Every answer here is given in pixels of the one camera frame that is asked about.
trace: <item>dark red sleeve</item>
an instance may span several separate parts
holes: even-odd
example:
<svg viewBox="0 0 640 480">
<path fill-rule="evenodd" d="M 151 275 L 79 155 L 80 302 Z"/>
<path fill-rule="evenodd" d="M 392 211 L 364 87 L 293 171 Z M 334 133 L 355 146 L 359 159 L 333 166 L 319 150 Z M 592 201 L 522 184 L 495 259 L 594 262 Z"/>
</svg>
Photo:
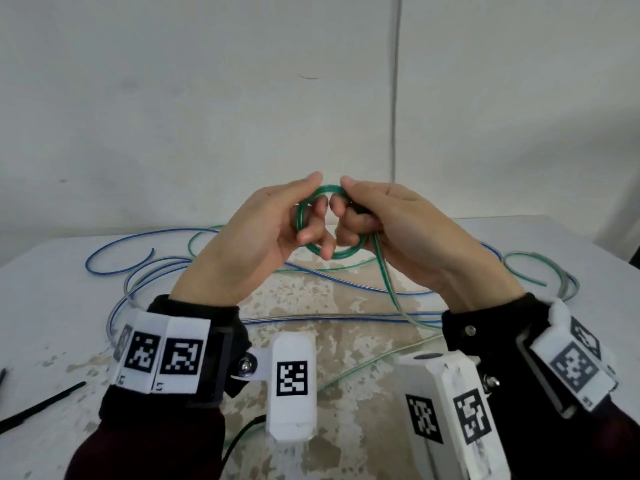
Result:
<svg viewBox="0 0 640 480">
<path fill-rule="evenodd" d="M 233 327 L 231 363 L 251 346 L 236 306 L 192 305 L 162 295 L 148 311 L 210 319 L 215 326 Z M 245 384 L 227 378 L 225 391 L 233 397 Z M 140 394 L 110 386 L 100 407 L 100 426 L 76 450 L 66 480 L 220 478 L 224 416 L 219 408 L 185 407 L 188 397 Z"/>
<path fill-rule="evenodd" d="M 534 337 L 548 327 L 548 311 L 527 294 L 489 310 L 442 316 L 449 350 L 479 356 L 483 373 L 500 380 L 488 402 L 511 473 L 518 480 L 640 479 L 635 421 L 610 398 L 593 413 L 580 408 L 563 419 L 517 350 L 515 338 L 528 325 Z M 465 332 L 468 326 L 475 327 L 473 336 Z"/>
</svg>

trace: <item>person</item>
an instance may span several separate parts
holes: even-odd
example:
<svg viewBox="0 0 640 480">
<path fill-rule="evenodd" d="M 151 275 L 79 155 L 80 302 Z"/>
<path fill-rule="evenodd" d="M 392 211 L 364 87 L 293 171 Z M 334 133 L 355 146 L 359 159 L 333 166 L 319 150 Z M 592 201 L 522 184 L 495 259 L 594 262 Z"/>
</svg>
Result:
<svg viewBox="0 0 640 480">
<path fill-rule="evenodd" d="M 176 282 L 148 311 L 233 326 L 238 360 L 249 348 L 238 303 L 280 268 L 300 245 L 316 242 L 329 259 L 337 245 L 379 232 L 389 263 L 441 295 L 450 350 L 480 356 L 500 381 L 490 407 L 515 478 L 638 478 L 640 429 L 607 398 L 594 413 L 571 419 L 555 411 L 526 363 L 515 337 L 524 327 L 543 330 L 548 305 L 525 293 L 491 252 L 429 201 L 402 185 L 342 177 L 358 214 L 336 194 L 310 206 L 305 227 L 293 227 L 296 204 L 318 188 L 318 172 L 255 192 Z M 331 207 L 336 237 L 324 226 Z M 365 247 L 371 250 L 367 241 Z M 464 333 L 476 328 L 472 337 Z M 235 396 L 244 382 L 228 378 Z M 225 421 L 220 409 L 188 408 L 184 395 L 139 394 L 112 385 L 100 407 L 102 422 L 77 449 L 66 473 L 76 479 L 215 479 L 221 475 Z"/>
</svg>

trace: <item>qr code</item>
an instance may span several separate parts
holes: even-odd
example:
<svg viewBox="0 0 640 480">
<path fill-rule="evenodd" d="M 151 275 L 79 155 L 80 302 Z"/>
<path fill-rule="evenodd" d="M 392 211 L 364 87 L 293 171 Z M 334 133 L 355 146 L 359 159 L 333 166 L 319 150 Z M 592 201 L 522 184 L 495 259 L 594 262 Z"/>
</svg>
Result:
<svg viewBox="0 0 640 480">
<path fill-rule="evenodd" d="M 589 352 L 594 354 L 599 360 L 602 360 L 600 354 L 600 341 L 594 334 L 586 329 L 586 327 L 571 317 L 571 335 L 580 341 Z"/>
<path fill-rule="evenodd" d="M 166 339 L 159 373 L 196 375 L 203 344 L 197 339 Z"/>
<path fill-rule="evenodd" d="M 124 361 L 124 367 L 142 372 L 151 372 L 160 344 L 160 336 L 144 333 L 142 331 L 133 332 L 129 353 Z"/>
<path fill-rule="evenodd" d="M 307 395 L 307 361 L 278 362 L 276 395 Z"/>
<path fill-rule="evenodd" d="M 598 373 L 596 364 L 575 342 L 556 355 L 550 365 L 574 392 L 580 391 Z"/>
<path fill-rule="evenodd" d="M 411 416 L 415 434 L 443 444 L 432 400 L 406 394 L 406 403 L 409 406 L 409 416 Z"/>
<path fill-rule="evenodd" d="M 118 345 L 116 345 L 116 349 L 113 351 L 113 359 L 116 362 L 119 362 L 122 354 L 124 354 L 124 350 L 127 348 L 132 330 L 133 328 L 131 325 L 124 325 L 120 338 L 118 339 Z"/>
<path fill-rule="evenodd" d="M 471 444 L 491 432 L 491 424 L 484 410 L 478 389 L 453 398 L 460 427 L 467 444 Z"/>
</svg>

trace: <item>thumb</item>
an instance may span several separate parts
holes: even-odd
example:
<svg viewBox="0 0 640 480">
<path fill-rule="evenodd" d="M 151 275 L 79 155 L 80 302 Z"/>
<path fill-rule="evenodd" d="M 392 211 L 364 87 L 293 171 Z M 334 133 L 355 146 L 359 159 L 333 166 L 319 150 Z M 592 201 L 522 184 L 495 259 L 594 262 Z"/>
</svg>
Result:
<svg viewBox="0 0 640 480">
<path fill-rule="evenodd" d="M 288 209 L 301 200 L 311 197 L 321 183 L 322 173 L 315 171 L 302 180 L 294 180 L 283 185 L 281 189 L 274 193 L 273 200 L 276 201 L 279 207 Z"/>
<path fill-rule="evenodd" d="M 363 205 L 380 219 L 391 212 L 394 199 L 387 195 L 391 184 L 357 181 L 346 176 L 340 179 L 340 184 L 354 202 Z"/>
</svg>

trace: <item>hand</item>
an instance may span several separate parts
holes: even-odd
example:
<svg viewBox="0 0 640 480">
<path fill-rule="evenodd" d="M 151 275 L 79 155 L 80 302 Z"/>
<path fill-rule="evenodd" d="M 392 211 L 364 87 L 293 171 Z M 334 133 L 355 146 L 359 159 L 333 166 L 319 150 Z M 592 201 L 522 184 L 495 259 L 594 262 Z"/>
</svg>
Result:
<svg viewBox="0 0 640 480">
<path fill-rule="evenodd" d="M 354 246 L 359 234 L 378 231 L 389 264 L 439 293 L 453 313 L 503 305 L 524 295 L 489 250 L 427 199 L 398 184 L 350 177 L 342 177 L 340 184 L 374 215 L 357 214 L 347 199 L 332 195 L 331 208 L 340 219 L 339 246 Z M 373 250 L 370 239 L 365 249 Z"/>
<path fill-rule="evenodd" d="M 169 298 L 212 306 L 233 306 L 260 286 L 301 245 L 315 242 L 330 259 L 335 238 L 324 227 L 328 199 L 306 211 L 306 227 L 293 227 L 296 204 L 322 183 L 322 174 L 255 192 L 180 276 Z"/>
</svg>

